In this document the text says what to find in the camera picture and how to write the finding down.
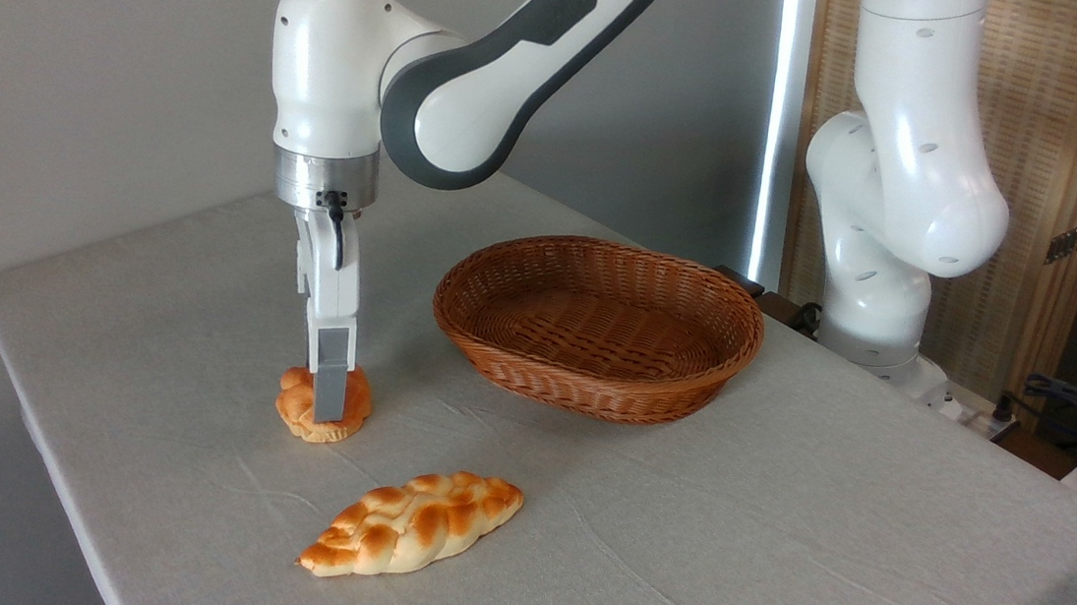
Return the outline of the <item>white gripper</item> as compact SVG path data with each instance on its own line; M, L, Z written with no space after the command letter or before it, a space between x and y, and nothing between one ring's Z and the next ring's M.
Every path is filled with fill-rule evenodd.
M326 209L297 209L297 287L306 294L317 423L340 422L346 376L355 365L352 330L360 312L359 228L346 214L336 222Z

